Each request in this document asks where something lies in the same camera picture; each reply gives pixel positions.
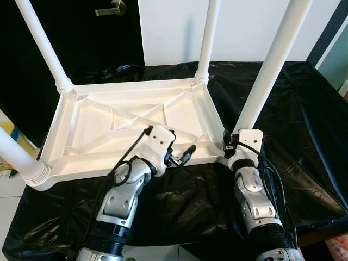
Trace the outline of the white plastic table top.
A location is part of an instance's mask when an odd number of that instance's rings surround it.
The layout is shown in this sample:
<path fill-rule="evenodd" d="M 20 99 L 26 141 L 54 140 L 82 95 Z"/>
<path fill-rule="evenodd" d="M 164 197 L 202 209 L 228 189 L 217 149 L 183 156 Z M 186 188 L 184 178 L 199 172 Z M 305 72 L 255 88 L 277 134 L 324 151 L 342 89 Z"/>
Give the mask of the white plastic table top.
<path fill-rule="evenodd" d="M 61 94 L 38 160 L 58 183 L 108 174 L 139 156 L 154 126 L 174 130 L 172 154 L 195 145 L 189 165 L 223 157 L 223 124 L 206 84 L 193 79 L 77 85 Z"/>

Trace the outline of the white plastic table leg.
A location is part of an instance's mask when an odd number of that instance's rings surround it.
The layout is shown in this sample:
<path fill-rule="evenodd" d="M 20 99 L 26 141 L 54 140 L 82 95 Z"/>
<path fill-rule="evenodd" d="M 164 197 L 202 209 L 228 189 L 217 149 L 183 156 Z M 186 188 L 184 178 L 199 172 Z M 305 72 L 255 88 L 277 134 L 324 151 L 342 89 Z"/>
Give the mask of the white plastic table leg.
<path fill-rule="evenodd" d="M 254 124 L 263 110 L 263 106 L 301 30 L 312 2 L 313 0 L 289 0 L 271 47 L 269 47 L 269 52 L 234 125 L 233 133 L 241 129 L 254 128 Z"/>
<path fill-rule="evenodd" d="M 33 9 L 32 3 L 30 0 L 15 0 L 15 3 L 19 8 L 20 14 L 37 45 L 43 60 L 54 78 L 57 92 L 60 92 L 61 94 L 63 94 L 63 92 L 72 92 L 74 84 L 60 64 L 60 60 L 57 57 L 35 10 Z"/>
<path fill-rule="evenodd" d="M 57 183 L 49 165 L 30 156 L 0 125 L 0 158 L 19 172 L 23 181 L 33 189 L 45 191 Z"/>
<path fill-rule="evenodd" d="M 207 82 L 209 78 L 209 64 L 212 56 L 212 47 L 216 25 L 218 21 L 220 0 L 209 0 L 207 6 L 206 25 L 202 37 L 201 54 L 198 62 L 198 69 L 193 78 L 193 85 L 200 85 Z"/>

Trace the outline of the black shiny tablecloth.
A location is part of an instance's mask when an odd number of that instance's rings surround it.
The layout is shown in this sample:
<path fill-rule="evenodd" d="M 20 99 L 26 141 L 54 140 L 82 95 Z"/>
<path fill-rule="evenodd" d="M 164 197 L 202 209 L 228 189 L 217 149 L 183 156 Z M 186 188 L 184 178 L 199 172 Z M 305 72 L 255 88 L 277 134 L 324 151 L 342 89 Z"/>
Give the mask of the black shiny tablecloth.
<path fill-rule="evenodd" d="M 263 153 L 279 170 L 297 233 L 348 223 L 346 101 L 307 62 L 287 62 L 259 116 Z M 58 182 L 46 191 L 24 187 L 5 236 L 7 261 L 74 261 L 104 177 Z M 220 163 L 172 169 L 141 194 L 129 250 L 162 257 L 188 253 L 203 261 L 251 259 L 244 241 L 233 174 Z M 324 241 L 301 247 L 306 261 L 334 261 Z"/>

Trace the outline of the black door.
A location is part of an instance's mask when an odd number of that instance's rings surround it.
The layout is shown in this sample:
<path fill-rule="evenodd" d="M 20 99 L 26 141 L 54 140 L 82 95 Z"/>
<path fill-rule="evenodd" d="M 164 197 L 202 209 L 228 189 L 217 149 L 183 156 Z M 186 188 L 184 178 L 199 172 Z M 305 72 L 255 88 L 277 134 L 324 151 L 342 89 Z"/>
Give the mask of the black door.
<path fill-rule="evenodd" d="M 144 64 L 138 0 L 125 14 L 96 15 L 111 0 L 30 0 L 67 76 L 74 84 L 114 82 Z M 0 0 L 0 111 L 42 146 L 59 93 L 15 0 Z"/>

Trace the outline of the brown wooden table brace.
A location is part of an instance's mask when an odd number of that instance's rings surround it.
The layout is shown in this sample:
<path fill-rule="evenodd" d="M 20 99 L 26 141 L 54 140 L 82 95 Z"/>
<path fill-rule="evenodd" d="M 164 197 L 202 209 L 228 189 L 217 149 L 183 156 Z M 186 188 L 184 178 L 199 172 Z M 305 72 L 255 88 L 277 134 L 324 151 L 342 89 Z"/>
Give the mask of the brown wooden table brace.
<path fill-rule="evenodd" d="M 308 246 L 315 244 L 316 242 L 325 241 L 338 237 L 344 234 L 348 234 L 348 226 L 330 226 L 326 228 L 314 229 L 308 233 L 299 233 L 298 244 L 300 247 Z"/>

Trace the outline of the pink plastic bag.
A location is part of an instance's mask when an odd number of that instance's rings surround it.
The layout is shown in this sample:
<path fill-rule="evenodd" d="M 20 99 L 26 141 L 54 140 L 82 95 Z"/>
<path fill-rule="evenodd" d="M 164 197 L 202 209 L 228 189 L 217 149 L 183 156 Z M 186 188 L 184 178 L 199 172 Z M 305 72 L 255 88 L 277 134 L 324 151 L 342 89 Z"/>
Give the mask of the pink plastic bag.
<path fill-rule="evenodd" d="M 324 242 L 334 261 L 348 261 L 347 234 L 341 234 L 340 236 L 326 239 Z"/>

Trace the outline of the yellow bag with blue band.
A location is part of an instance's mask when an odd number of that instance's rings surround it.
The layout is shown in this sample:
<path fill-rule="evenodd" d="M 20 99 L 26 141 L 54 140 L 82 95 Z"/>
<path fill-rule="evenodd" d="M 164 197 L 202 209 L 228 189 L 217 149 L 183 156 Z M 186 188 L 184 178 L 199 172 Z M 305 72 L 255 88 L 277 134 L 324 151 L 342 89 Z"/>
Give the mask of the yellow bag with blue band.
<path fill-rule="evenodd" d="M 30 156 L 37 156 L 37 147 L 17 128 L 16 125 L 0 110 L 0 128 L 19 144 Z"/>

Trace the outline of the brown board white frame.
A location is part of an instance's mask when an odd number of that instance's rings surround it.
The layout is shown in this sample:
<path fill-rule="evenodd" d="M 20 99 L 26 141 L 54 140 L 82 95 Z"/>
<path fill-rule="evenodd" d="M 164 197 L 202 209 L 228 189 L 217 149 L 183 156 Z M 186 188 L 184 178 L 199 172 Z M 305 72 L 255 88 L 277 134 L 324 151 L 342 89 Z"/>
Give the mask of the brown board white frame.
<path fill-rule="evenodd" d="M 345 80 L 343 84 L 341 85 L 340 89 L 338 90 L 340 96 L 347 102 L 348 97 L 347 92 L 348 92 L 348 80 Z"/>

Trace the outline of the dark grey door frame post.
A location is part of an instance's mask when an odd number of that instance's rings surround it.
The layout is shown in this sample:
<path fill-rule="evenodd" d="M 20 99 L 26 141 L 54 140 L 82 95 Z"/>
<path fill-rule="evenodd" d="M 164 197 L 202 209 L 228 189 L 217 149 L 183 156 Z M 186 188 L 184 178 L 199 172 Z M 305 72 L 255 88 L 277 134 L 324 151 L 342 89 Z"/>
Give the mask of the dark grey door frame post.
<path fill-rule="evenodd" d="M 326 27 L 324 27 L 323 32 L 321 32 L 315 46 L 307 57 L 307 61 L 311 65 L 317 66 L 319 64 L 321 57 L 329 49 L 329 45 L 331 44 L 332 40 L 336 37 L 336 35 L 340 34 L 341 25 L 343 22 L 345 22 L 347 16 L 347 0 L 341 0 L 337 8 L 334 10 L 331 19 L 328 20 Z"/>

